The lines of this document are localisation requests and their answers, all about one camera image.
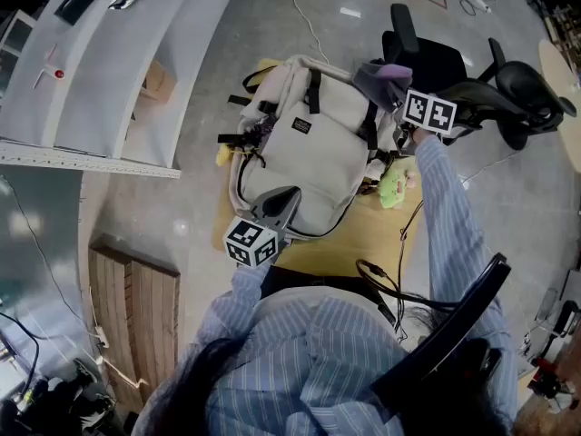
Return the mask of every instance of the black hair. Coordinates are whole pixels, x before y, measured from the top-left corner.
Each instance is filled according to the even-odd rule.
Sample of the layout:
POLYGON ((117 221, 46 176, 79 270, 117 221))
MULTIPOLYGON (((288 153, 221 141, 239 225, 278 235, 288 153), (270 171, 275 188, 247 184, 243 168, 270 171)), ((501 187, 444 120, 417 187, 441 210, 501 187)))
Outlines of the black hair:
POLYGON ((171 377, 171 383, 156 397, 144 436, 181 434, 188 428, 191 434, 209 434, 206 424, 206 403, 214 384, 223 375, 229 359, 238 355, 247 336, 217 339, 196 356, 189 354, 185 363, 171 377))
MULTIPOLYGON (((413 316, 433 331, 445 314, 414 309, 413 316)), ((196 435, 209 434, 208 399, 227 363, 238 355, 246 339, 247 336, 219 339, 197 356, 192 355, 176 372, 172 386, 151 408, 143 436, 178 434, 183 428, 196 435)), ((508 436, 510 422, 492 407, 486 385, 470 387, 453 366, 444 364, 417 388, 417 398, 400 410, 406 436, 508 436)))

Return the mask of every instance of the shirt sleeve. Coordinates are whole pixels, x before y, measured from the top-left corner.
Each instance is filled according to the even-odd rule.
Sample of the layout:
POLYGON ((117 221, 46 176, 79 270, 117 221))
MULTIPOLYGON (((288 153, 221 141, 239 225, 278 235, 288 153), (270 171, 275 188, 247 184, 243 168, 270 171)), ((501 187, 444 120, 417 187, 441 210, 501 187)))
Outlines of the shirt sleeve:
MULTIPOLYGON (((484 237, 478 228, 462 183, 436 136, 426 138, 416 151, 422 180, 429 238, 430 297, 459 301, 484 271, 484 237)), ((502 352, 490 380, 493 406, 510 421, 517 415, 517 366, 513 342, 498 297, 468 334, 485 338, 502 352)))
POLYGON ((196 343, 205 346, 220 338, 236 338, 251 327, 254 307, 261 299, 261 285, 270 263, 256 269, 240 266, 232 277, 232 290, 214 299, 202 319, 196 343))

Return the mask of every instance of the hand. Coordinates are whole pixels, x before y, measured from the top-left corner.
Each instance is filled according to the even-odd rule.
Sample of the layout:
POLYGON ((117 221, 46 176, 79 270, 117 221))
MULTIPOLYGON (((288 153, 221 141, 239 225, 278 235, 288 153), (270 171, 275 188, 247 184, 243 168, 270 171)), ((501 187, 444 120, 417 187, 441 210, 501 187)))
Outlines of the hand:
POLYGON ((430 137, 431 135, 433 135, 433 133, 419 127, 413 132, 411 138, 417 145, 420 145, 424 139, 430 137))

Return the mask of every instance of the fiducial marker cube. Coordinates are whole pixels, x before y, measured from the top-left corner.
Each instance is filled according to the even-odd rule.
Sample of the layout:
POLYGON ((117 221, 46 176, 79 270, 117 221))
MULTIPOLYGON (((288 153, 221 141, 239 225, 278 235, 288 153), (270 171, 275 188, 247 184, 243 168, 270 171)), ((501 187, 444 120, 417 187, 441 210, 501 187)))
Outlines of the fiducial marker cube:
POLYGON ((279 252, 275 231, 234 217, 223 237, 226 253, 237 263, 256 268, 279 252))

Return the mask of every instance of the wooden table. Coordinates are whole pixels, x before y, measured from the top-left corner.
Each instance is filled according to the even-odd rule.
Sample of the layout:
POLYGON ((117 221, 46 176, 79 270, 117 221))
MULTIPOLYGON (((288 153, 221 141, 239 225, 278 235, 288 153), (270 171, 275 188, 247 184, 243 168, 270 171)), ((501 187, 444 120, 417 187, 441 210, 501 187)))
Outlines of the wooden table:
POLYGON ((581 173, 581 90, 578 79, 565 58, 549 41, 542 40, 538 44, 538 55, 547 83, 558 96, 569 99, 577 109, 577 118, 565 114, 558 130, 571 164, 581 173))
MULTIPOLYGON (((398 161, 393 166, 415 169, 413 158, 398 161)), ((419 182, 417 187, 407 190, 406 200, 398 210, 384 210, 376 194, 358 196, 335 231, 317 241, 295 242, 284 250, 276 265, 315 275, 357 276, 355 261, 364 258, 381 266, 395 280, 401 246, 399 231, 408 223, 420 201, 419 182)), ((216 250, 224 251, 222 237, 233 217, 226 179, 212 231, 212 246, 216 250)), ((422 212, 409 228, 402 273, 421 217, 422 212)))

